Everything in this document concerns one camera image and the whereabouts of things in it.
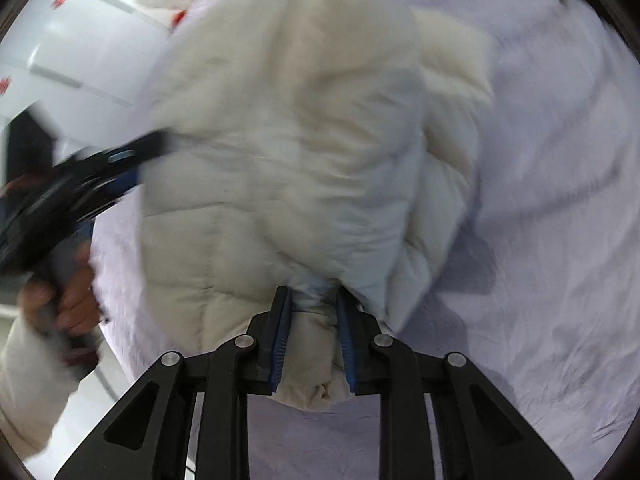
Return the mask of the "white sleeve left forearm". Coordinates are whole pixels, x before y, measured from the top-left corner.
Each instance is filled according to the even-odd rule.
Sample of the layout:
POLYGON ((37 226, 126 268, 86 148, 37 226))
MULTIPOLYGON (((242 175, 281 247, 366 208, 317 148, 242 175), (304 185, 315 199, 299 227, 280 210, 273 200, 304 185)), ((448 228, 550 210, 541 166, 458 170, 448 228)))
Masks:
POLYGON ((80 380, 18 316, 1 351, 1 432, 21 460, 46 449, 80 380))

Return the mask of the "person left hand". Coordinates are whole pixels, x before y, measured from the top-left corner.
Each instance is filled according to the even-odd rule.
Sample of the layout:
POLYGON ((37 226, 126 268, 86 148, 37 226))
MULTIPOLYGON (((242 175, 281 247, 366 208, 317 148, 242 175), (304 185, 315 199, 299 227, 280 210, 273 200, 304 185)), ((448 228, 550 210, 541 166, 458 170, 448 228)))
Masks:
POLYGON ((102 311, 93 291, 96 277, 90 263, 91 245, 83 242, 76 255, 75 272, 64 292, 39 278, 31 278, 20 290, 17 305, 27 324, 40 334, 47 333, 41 311, 53 302, 58 314, 53 327, 72 336, 91 333, 101 322, 102 311))

